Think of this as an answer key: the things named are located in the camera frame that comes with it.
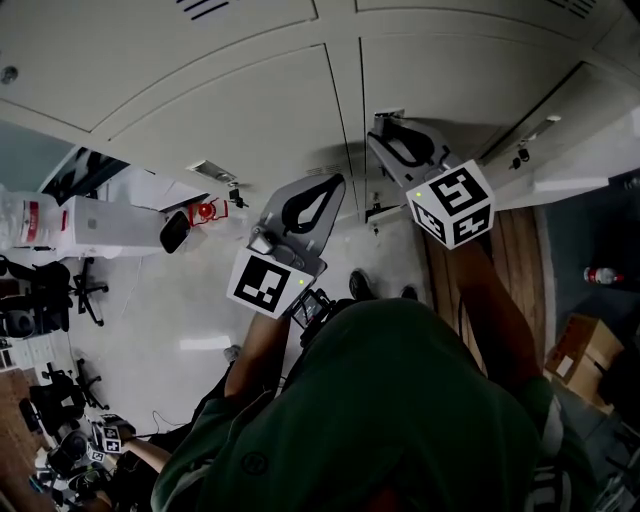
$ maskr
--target clutter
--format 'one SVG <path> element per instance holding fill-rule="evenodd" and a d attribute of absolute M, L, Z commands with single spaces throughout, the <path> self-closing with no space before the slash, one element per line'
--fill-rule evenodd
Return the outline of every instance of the clutter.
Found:
<path fill-rule="evenodd" d="M 624 281 L 624 276 L 612 268 L 592 268 L 584 269 L 584 280 L 587 283 L 613 284 Z"/>
<path fill-rule="evenodd" d="M 567 389 L 610 414 L 613 406 L 604 402 L 598 386 L 603 372 L 623 350 L 623 345 L 602 320 L 573 314 L 545 368 Z"/>

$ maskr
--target white box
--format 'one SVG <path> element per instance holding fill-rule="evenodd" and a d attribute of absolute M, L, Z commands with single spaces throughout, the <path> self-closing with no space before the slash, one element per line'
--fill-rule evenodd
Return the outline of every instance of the white box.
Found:
<path fill-rule="evenodd" d="M 163 213 L 79 196 L 64 206 L 68 222 L 58 242 L 60 256 L 114 258 L 164 252 Z"/>
<path fill-rule="evenodd" d="M 416 223 L 448 249 L 493 226 L 495 197 L 473 160 L 409 190 L 407 202 Z"/>

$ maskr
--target shoe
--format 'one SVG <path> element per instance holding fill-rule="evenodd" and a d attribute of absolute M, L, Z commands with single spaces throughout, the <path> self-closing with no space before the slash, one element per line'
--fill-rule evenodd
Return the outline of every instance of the shoe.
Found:
<path fill-rule="evenodd" d="M 414 286 L 407 285 L 400 292 L 400 297 L 402 297 L 403 299 L 418 300 L 418 292 L 416 291 Z"/>
<path fill-rule="evenodd" d="M 356 269 L 349 276 L 349 291 L 355 300 L 374 300 L 369 279 L 364 271 Z"/>

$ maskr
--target paper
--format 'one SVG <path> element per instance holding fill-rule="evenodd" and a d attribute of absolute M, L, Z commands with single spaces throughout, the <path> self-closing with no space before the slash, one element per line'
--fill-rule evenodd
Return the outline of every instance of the paper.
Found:
<path fill-rule="evenodd" d="M 565 375 L 567 375 L 567 372 L 571 369 L 572 365 L 573 359 L 571 359 L 569 356 L 564 356 L 562 362 L 558 365 L 556 373 L 560 375 L 560 377 L 564 377 Z"/>

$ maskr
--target black chair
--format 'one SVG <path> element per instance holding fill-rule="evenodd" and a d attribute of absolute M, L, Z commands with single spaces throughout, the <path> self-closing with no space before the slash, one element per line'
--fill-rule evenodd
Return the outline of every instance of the black chair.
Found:
<path fill-rule="evenodd" d="M 93 407 L 94 409 L 102 409 L 103 411 L 108 411 L 109 406 L 103 405 L 100 401 L 94 396 L 91 392 L 91 386 L 93 386 L 96 382 L 102 381 L 102 377 L 100 375 L 93 377 L 92 379 L 87 378 L 87 375 L 84 370 L 85 365 L 84 359 L 78 359 L 76 361 L 76 365 L 78 367 L 78 377 L 76 378 L 76 383 L 82 392 L 82 396 L 87 401 L 87 405 L 89 407 Z"/>
<path fill-rule="evenodd" d="M 107 285 L 89 287 L 87 280 L 89 265 L 93 258 L 85 258 L 82 273 L 74 276 L 75 288 L 69 286 L 71 273 L 62 263 L 54 261 L 42 267 L 30 269 L 9 261 L 0 256 L 0 275 L 9 272 L 16 279 L 28 281 L 31 284 L 30 293 L 16 297 L 0 299 L 0 315 L 7 315 L 11 311 L 33 311 L 35 323 L 34 334 L 45 334 L 62 329 L 69 330 L 69 308 L 73 302 L 69 295 L 78 297 L 78 314 L 88 312 L 91 319 L 100 327 L 104 320 L 98 319 L 89 302 L 92 293 L 108 292 Z"/>
<path fill-rule="evenodd" d="M 31 386 L 29 399 L 47 434 L 60 442 L 59 430 L 63 425 L 67 424 L 71 429 L 79 428 L 78 420 L 84 415 L 86 400 L 80 387 L 76 386 L 63 371 L 50 370 L 47 375 L 51 379 L 51 384 Z M 71 399 L 73 405 L 62 405 L 67 398 Z M 25 421 L 31 430 L 30 420 L 25 417 Z"/>

